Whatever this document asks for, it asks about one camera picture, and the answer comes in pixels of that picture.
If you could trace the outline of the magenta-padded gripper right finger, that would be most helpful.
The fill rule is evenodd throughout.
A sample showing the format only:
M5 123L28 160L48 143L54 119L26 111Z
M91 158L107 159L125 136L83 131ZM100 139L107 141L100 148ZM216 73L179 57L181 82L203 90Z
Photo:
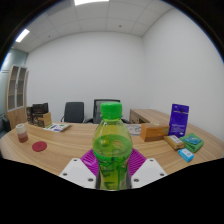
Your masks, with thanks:
M141 188L166 176L166 172L154 158L147 159L134 149L128 162L127 187Z

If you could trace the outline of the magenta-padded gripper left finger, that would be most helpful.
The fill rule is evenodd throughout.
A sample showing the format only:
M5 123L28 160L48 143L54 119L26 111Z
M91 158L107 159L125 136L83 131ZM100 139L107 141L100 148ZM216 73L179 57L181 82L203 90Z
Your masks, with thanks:
M96 189L99 185L98 161L90 149L81 158L72 158L60 173L60 177L78 186Z

